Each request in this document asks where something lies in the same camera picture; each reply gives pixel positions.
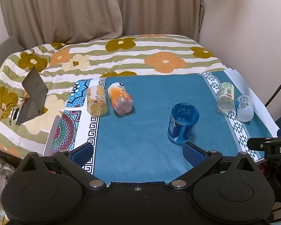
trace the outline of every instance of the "silver bolt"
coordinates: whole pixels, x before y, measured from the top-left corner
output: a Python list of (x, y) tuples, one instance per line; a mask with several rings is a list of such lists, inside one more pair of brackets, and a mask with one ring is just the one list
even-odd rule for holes
[(133, 187), (133, 190), (134, 190), (134, 191), (141, 191), (141, 187), (135, 186), (135, 187)]
[(177, 179), (172, 182), (172, 185), (176, 188), (182, 188), (186, 185), (186, 182), (184, 180)]
[(99, 188), (104, 185), (104, 182), (99, 179), (95, 179), (95, 180), (90, 181), (88, 184), (89, 184), (89, 186), (91, 186), (93, 188)]

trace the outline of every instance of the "blue cup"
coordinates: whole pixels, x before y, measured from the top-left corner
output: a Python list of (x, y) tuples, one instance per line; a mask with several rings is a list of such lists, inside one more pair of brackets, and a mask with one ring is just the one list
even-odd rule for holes
[(183, 145), (192, 136), (199, 111), (188, 103), (179, 103), (172, 108), (167, 136), (176, 145)]

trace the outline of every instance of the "striped bedding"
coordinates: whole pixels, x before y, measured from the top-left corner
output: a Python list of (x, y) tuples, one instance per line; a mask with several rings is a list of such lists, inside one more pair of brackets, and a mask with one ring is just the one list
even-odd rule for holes
[[(28, 94), (22, 81), (33, 68), (49, 89), (44, 114), (17, 126)], [(226, 67), (212, 52), (180, 35), (124, 36), (66, 45), (51, 43), (10, 55), (0, 69), (0, 150), (24, 158), (42, 155), (56, 115), (61, 116), (78, 80), (99, 77), (203, 73)]]

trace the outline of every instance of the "plastic bottle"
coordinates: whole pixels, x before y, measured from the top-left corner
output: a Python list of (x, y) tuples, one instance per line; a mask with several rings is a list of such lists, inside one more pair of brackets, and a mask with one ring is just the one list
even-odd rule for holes
[(217, 112), (224, 115), (232, 114), (234, 110), (234, 86), (231, 83), (222, 83), (217, 95)]
[(108, 111), (104, 88), (99, 85), (87, 90), (87, 111), (91, 116), (103, 116)]
[(240, 96), (236, 101), (237, 120), (249, 122), (254, 117), (252, 100), (249, 96)]
[(111, 100), (111, 105), (117, 114), (123, 115), (129, 113), (133, 107), (133, 100), (126, 92), (122, 83), (113, 83), (107, 90), (108, 96)]

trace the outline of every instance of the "curtain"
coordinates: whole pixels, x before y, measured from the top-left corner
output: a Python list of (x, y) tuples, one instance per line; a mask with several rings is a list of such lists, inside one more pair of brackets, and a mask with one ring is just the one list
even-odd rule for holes
[(30, 49), (122, 35), (117, 0), (0, 0), (9, 35)]
[(118, 3), (123, 35), (180, 34), (199, 39), (201, 0), (118, 0)]

